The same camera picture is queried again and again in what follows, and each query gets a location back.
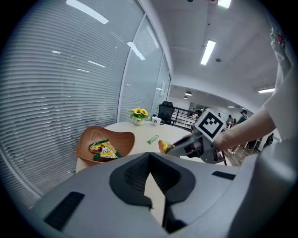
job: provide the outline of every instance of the floor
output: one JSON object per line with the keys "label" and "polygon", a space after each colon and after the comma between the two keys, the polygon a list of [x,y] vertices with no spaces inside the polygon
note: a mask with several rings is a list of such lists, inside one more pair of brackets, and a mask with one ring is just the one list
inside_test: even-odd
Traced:
{"label": "floor", "polygon": [[253,155],[253,154],[257,154],[257,149],[253,149],[253,150],[248,150],[248,148],[243,148],[243,146],[241,145],[235,154],[230,154],[228,152],[228,150],[224,151],[225,153],[225,157],[226,159],[228,159],[230,161],[230,163],[232,164],[232,166],[238,166],[240,167],[244,158],[249,156],[249,155]]}

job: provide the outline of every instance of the gray plastic surface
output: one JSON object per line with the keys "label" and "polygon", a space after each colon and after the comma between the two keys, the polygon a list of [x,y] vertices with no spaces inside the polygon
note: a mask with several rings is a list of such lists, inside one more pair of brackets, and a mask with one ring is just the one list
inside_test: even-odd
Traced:
{"label": "gray plastic surface", "polygon": [[[187,224],[172,234],[160,227],[147,207],[122,202],[109,186],[111,172],[142,153],[79,172],[44,196],[34,212],[44,219],[69,192],[75,191],[85,194],[85,198],[63,231],[73,237],[251,237],[268,223],[297,182],[297,142],[272,144],[260,155],[247,157],[240,168],[159,153],[196,177],[186,200],[170,206],[175,219]],[[236,176],[228,180],[212,175],[214,171]]]}
{"label": "gray plastic surface", "polygon": [[253,237],[270,221],[297,182],[297,143],[272,144],[258,158],[245,158],[223,196],[171,237]]}
{"label": "gray plastic surface", "polygon": [[237,174],[239,167],[212,165],[184,160],[176,157],[164,156],[172,162],[190,170],[196,177],[196,185],[189,197],[183,202],[171,206],[174,217],[189,224],[202,216],[216,203],[232,180],[212,175],[215,171]]}
{"label": "gray plastic surface", "polygon": [[128,205],[111,190],[111,172],[141,154],[99,164],[74,175],[55,187],[33,208],[44,219],[71,191],[85,194],[63,233],[78,238],[98,237],[161,237],[166,231],[147,207]]}

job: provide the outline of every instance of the artificial sunflower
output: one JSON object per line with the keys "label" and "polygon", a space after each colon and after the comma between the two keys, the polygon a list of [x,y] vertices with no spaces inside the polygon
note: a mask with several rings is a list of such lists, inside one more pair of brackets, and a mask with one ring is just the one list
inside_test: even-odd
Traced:
{"label": "artificial sunflower", "polygon": [[148,112],[146,111],[146,109],[141,109],[141,113],[144,114],[145,116],[148,115]]}
{"label": "artificial sunflower", "polygon": [[139,107],[137,107],[136,109],[132,109],[134,111],[135,114],[141,114],[142,111]]}

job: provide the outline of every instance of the green snack stick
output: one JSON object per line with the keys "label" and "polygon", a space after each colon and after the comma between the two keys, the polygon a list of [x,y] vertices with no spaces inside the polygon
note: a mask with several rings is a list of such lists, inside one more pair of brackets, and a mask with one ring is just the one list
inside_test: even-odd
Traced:
{"label": "green snack stick", "polygon": [[155,135],[154,137],[152,137],[150,140],[147,141],[147,143],[149,145],[151,145],[157,138],[159,137],[159,135]]}

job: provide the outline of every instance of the snack wrapper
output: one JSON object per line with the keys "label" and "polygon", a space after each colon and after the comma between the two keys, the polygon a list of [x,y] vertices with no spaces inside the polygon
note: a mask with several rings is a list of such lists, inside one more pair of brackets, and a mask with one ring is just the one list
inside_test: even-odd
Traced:
{"label": "snack wrapper", "polygon": [[164,140],[159,140],[158,147],[159,147],[159,151],[161,153],[166,154],[170,149],[174,148],[175,146],[173,144],[171,144],[170,142],[167,142]]}
{"label": "snack wrapper", "polygon": [[96,155],[93,157],[94,161],[117,159],[122,157],[119,152],[111,145],[108,139],[92,143],[89,145],[89,150],[92,153],[96,153]]}

